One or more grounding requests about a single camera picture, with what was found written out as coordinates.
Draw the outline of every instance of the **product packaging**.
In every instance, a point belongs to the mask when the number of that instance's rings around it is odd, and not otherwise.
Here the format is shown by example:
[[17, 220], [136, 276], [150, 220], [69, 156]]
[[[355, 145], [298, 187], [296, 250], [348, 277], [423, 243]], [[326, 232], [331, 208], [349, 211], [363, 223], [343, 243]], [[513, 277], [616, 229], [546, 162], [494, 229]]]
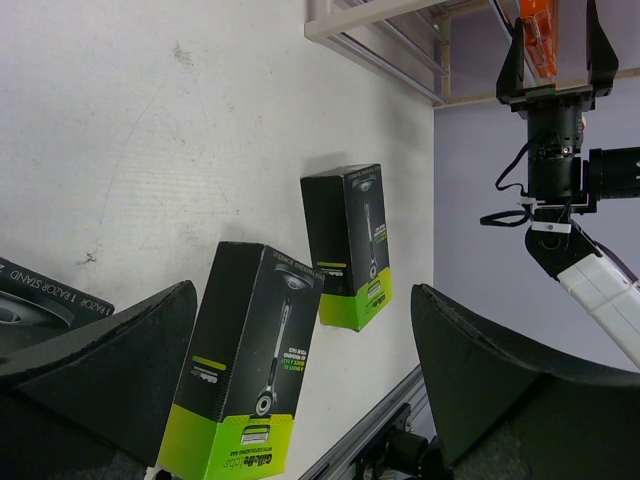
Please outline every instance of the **product packaging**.
[[0, 360], [112, 313], [104, 300], [0, 258]]
[[391, 300], [380, 165], [300, 181], [313, 265], [325, 274], [320, 321], [360, 331]]
[[282, 473], [324, 276], [266, 245], [222, 242], [160, 449], [184, 480]]

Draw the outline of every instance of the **wall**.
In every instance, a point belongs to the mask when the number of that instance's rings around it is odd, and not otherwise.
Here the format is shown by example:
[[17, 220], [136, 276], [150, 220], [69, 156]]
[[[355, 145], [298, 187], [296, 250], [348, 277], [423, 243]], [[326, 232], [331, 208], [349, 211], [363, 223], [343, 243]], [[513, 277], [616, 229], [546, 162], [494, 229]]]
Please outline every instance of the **wall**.
[[432, 281], [433, 113], [303, 37], [304, 2], [29, 1], [0, 16], [2, 256], [119, 308], [219, 239], [309, 251], [303, 173], [381, 162], [395, 299], [360, 334], [318, 326], [295, 479], [418, 363], [411, 285]]
[[[635, 2], [610, 2], [620, 5], [616, 12], [606, 10], [609, 2], [606, 6], [599, 3], [602, 23], [618, 49], [624, 44], [621, 34], [636, 22], [637, 15], [628, 17], [633, 14], [631, 4]], [[566, 11], [561, 16], [563, 27]], [[459, 80], [457, 94], [495, 88], [508, 45], [504, 36], [500, 37], [497, 20], [487, 22], [483, 13], [464, 20], [465, 29], [456, 27], [459, 35], [454, 35], [458, 48], [454, 50], [453, 78]], [[471, 38], [478, 35], [485, 41], [472, 42]], [[574, 43], [564, 38], [561, 48], [577, 49], [584, 35], [578, 32]], [[631, 53], [638, 45], [637, 34], [627, 38], [632, 43], [618, 49], [623, 67], [635, 66]], [[492, 52], [493, 60], [479, 66], [476, 59], [484, 56], [479, 56], [478, 49], [483, 55]], [[496, 58], [502, 60], [496, 64]], [[464, 71], [462, 77], [459, 69]], [[621, 81], [611, 97], [598, 101], [598, 109], [587, 114], [585, 150], [640, 144], [639, 88], [636, 80]], [[497, 229], [479, 225], [478, 219], [483, 215], [517, 207], [517, 191], [500, 194], [493, 185], [526, 142], [525, 122], [497, 102], [440, 110], [436, 113], [436, 139], [436, 287], [478, 313], [542, 343], [635, 370], [600, 327], [529, 256], [524, 247], [524, 227]], [[523, 162], [510, 179], [525, 181], [525, 165]], [[633, 201], [602, 202], [598, 214], [578, 221], [591, 236], [640, 271], [637, 209], [638, 204]]]

